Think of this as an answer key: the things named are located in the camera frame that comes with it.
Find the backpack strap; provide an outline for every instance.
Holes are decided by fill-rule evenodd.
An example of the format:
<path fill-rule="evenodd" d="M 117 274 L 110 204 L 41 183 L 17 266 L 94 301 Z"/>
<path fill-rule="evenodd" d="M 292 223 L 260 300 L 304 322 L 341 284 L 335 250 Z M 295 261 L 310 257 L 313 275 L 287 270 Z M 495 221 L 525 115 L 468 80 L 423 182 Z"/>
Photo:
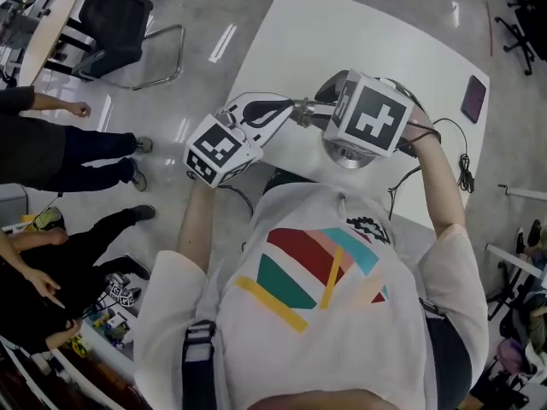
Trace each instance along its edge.
<path fill-rule="evenodd" d="M 202 320 L 186 330 L 182 348 L 182 407 L 184 410 L 216 410 L 216 324 Z"/>

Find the desk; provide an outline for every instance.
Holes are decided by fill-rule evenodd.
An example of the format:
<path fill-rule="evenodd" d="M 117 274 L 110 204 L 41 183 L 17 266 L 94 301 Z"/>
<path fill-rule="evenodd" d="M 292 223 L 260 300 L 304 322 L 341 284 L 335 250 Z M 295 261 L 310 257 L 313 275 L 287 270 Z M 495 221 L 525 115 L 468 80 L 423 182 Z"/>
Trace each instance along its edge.
<path fill-rule="evenodd" d="M 411 90 L 432 120 L 448 117 L 466 133 L 470 170 L 476 174 L 488 114 L 490 79 L 435 38 L 368 6 L 350 0 L 274 0 L 236 78 L 230 98 L 268 91 L 292 98 L 313 97 L 340 70 L 355 68 L 397 80 Z M 460 112 L 470 76 L 487 88 L 479 122 Z M 443 148 L 455 176 L 465 149 L 460 131 L 439 123 Z M 360 170 L 334 164 L 321 143 L 321 131 L 287 122 L 264 147 L 263 161 L 315 181 L 366 192 L 389 208 L 387 189 L 418 161 L 397 152 Z M 464 205 L 468 193 L 462 192 Z M 394 213 L 432 227 L 421 173 L 399 189 Z"/>
<path fill-rule="evenodd" d="M 34 83 L 57 44 L 75 4 L 76 0 L 55 0 L 50 5 L 50 14 L 44 15 L 40 20 L 23 56 L 18 78 L 19 86 Z"/>

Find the person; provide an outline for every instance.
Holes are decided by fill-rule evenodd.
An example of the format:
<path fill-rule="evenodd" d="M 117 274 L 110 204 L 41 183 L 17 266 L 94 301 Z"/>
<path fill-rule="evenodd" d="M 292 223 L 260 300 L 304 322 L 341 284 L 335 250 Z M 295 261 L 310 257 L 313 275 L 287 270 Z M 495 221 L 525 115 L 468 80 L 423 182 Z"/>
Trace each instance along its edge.
<path fill-rule="evenodd" d="M 140 205 L 111 214 L 89 231 L 71 236 L 61 228 L 9 236 L 12 248 L 26 264 L 0 266 L 0 336 L 29 354 L 55 349 L 78 333 L 79 318 L 105 291 L 109 275 L 134 273 L 150 279 L 148 269 L 130 255 L 93 265 L 126 228 L 155 216 L 153 207 Z M 33 287 L 33 274 L 49 281 L 46 297 Z"/>
<path fill-rule="evenodd" d="M 419 108 L 410 120 L 432 128 Z M 439 141 L 411 125 L 403 136 L 437 235 L 415 273 L 377 203 L 327 184 L 279 184 L 258 203 L 219 295 L 218 273 L 206 276 L 215 191 L 193 185 L 179 245 L 158 254 L 135 329 L 135 380 L 154 409 L 457 407 L 486 361 L 485 293 Z M 215 390 L 204 381 L 213 376 Z"/>
<path fill-rule="evenodd" d="M 66 109 L 82 118 L 91 114 L 84 102 L 65 102 L 35 93 L 31 86 L 0 91 L 0 184 L 71 192 L 105 190 L 119 182 L 132 182 L 137 190 L 146 190 L 146 177 L 137 162 L 125 156 L 150 153 L 153 143 L 149 138 L 83 131 L 18 115 L 48 109 Z M 102 167 L 82 166 L 113 158 L 121 160 Z"/>

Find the shoe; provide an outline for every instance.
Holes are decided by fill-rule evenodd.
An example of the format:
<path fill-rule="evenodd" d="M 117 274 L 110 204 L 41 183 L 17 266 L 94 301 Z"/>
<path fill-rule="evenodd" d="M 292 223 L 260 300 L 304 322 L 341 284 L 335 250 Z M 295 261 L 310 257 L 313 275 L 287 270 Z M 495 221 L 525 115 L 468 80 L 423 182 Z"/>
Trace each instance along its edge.
<path fill-rule="evenodd" d="M 154 142 L 148 137 L 137 138 L 137 148 L 135 152 L 138 154 L 149 154 L 154 149 Z"/>
<path fill-rule="evenodd" d="M 524 252 L 524 248 L 526 245 L 524 244 L 524 230 L 522 228 L 519 228 L 519 230 L 516 232 L 516 247 L 515 247 L 515 253 L 517 255 L 520 255 Z"/>
<path fill-rule="evenodd" d="M 532 227 L 530 228 L 530 232 L 528 232 L 528 246 L 530 247 L 536 246 L 539 243 L 540 238 L 541 238 L 541 222 L 535 219 L 532 223 Z"/>
<path fill-rule="evenodd" d="M 137 207 L 129 208 L 129 210 L 135 214 L 137 222 L 154 219 L 156 217 L 156 209 L 151 205 L 138 205 Z"/>
<path fill-rule="evenodd" d="M 133 166 L 133 177 L 131 178 L 131 182 L 133 182 L 133 185 L 135 185 L 135 188 L 138 191 L 143 192 L 148 186 L 148 182 L 146 182 L 146 177 L 140 170 L 138 170 L 138 164 L 133 158 L 130 158 L 129 161 Z"/>
<path fill-rule="evenodd" d="M 125 257 L 129 258 L 130 261 L 127 261 L 127 265 L 124 266 L 123 272 L 128 275 L 132 273 L 137 275 L 139 278 L 144 281 L 150 281 L 150 270 L 144 266 L 140 261 L 138 261 L 133 255 L 125 254 Z"/>

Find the black sleeve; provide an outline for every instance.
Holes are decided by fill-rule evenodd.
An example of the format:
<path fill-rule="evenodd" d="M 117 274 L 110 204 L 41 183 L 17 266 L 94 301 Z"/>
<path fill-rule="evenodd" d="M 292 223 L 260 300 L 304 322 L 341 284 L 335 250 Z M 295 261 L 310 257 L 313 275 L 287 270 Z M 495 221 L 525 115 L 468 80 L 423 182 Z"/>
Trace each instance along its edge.
<path fill-rule="evenodd" d="M 16 312 L 7 308 L 3 311 L 3 321 L 0 322 L 0 335 L 15 346 L 19 346 L 30 355 L 49 351 L 45 344 L 47 336 L 44 327 L 32 317 L 22 318 Z"/>
<path fill-rule="evenodd" d="M 19 86 L 0 90 L 0 113 L 18 114 L 34 104 L 34 87 Z"/>

